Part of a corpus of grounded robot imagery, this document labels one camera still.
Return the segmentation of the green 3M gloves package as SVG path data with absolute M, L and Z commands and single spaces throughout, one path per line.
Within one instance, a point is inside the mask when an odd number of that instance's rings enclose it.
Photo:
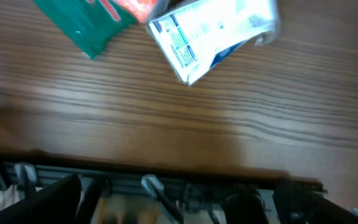
M 90 59 L 136 18 L 110 0 L 34 0 L 51 21 Z

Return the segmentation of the white tissue pack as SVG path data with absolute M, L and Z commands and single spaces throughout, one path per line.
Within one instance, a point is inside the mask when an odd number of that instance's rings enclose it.
M 179 81 L 191 86 L 246 42 L 277 39 L 276 0 L 183 1 L 146 26 Z

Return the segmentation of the red snack packet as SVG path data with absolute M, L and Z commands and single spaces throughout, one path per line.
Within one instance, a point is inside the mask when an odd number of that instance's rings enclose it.
M 131 13 L 139 22 L 146 22 L 157 0 L 114 0 L 123 9 Z

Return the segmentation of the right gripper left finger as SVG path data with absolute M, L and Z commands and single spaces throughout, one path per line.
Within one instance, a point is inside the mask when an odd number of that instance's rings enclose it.
M 0 224 L 73 223 L 80 201 L 81 182 L 69 175 L 30 198 L 25 198 L 0 211 Z

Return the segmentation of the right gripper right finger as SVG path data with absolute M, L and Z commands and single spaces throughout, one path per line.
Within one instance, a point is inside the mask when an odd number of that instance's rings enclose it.
M 357 215 L 289 179 L 277 182 L 273 202 L 281 224 L 358 224 Z

